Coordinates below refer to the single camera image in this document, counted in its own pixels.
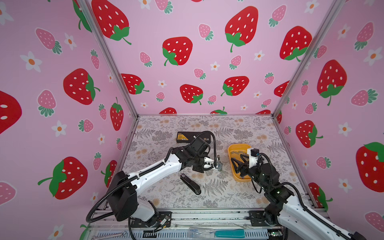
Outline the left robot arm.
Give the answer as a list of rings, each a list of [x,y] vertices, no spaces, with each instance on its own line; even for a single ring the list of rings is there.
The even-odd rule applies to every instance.
[[[87,223],[94,223],[114,216],[118,222],[135,218],[148,227],[155,224],[159,212],[150,201],[142,201],[139,195],[163,178],[191,167],[193,171],[204,173],[217,167],[217,154],[209,158],[210,146],[200,134],[185,146],[169,148],[164,159],[140,170],[126,174],[120,171],[112,178],[107,193],[91,208],[86,216]]]

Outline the black stapler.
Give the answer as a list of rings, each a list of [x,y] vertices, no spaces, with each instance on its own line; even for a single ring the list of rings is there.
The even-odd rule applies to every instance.
[[[180,179],[196,195],[200,195],[202,193],[201,187],[195,181],[191,180],[188,176],[186,176],[185,174],[181,174]]]

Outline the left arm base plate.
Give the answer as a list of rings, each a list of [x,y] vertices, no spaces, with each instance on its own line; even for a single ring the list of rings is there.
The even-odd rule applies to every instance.
[[[160,225],[163,220],[164,226],[170,227],[172,222],[172,212],[170,211],[160,211],[155,213],[155,215],[148,221],[144,222],[140,219],[132,218],[131,227],[132,228],[156,228]]]

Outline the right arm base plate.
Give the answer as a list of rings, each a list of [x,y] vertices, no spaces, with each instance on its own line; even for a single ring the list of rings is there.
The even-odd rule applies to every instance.
[[[274,227],[278,226],[277,216],[266,211],[249,211],[249,215],[246,218],[251,222],[253,227]]]

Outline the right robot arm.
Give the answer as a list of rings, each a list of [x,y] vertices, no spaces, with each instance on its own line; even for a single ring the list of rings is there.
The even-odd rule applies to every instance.
[[[240,160],[231,158],[237,174],[249,176],[270,202],[265,208],[264,221],[281,225],[304,240],[364,240],[358,233],[350,233],[304,204],[298,189],[291,183],[280,183],[280,174],[264,153],[240,154]]]

